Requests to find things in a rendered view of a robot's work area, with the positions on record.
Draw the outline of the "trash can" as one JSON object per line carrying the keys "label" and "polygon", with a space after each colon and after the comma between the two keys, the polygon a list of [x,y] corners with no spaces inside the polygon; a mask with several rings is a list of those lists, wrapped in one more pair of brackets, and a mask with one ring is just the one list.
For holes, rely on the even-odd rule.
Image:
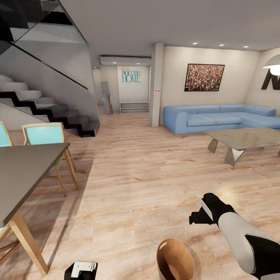
{"label": "trash can", "polygon": [[193,280],[192,255],[179,240],[163,240],[157,248],[156,259],[160,280]]}

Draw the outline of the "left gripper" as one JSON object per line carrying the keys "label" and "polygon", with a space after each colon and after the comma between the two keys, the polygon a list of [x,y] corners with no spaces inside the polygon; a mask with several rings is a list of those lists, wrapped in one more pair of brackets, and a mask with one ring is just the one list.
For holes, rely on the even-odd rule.
{"label": "left gripper", "polygon": [[81,271],[81,274],[78,276],[78,278],[72,277],[73,267],[74,267],[74,264],[72,264],[65,271],[64,280],[95,280],[98,263],[96,263],[96,268],[93,271]]}

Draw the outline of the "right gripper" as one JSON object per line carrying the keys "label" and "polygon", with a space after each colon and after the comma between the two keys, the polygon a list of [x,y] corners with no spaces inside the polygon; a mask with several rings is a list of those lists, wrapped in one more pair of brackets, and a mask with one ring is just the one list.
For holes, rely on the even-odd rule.
{"label": "right gripper", "polygon": [[195,224],[214,224],[211,218],[206,218],[202,212],[201,209],[199,212],[192,212],[191,216],[189,216],[189,223],[195,223]]}

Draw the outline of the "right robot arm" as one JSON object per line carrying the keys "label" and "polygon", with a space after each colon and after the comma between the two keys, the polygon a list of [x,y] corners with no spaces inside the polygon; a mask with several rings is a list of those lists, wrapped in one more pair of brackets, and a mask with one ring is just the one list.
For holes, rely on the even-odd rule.
{"label": "right robot arm", "polygon": [[280,244],[237,214],[218,196],[206,194],[197,202],[189,223],[216,223],[241,269],[259,280],[280,280]]}

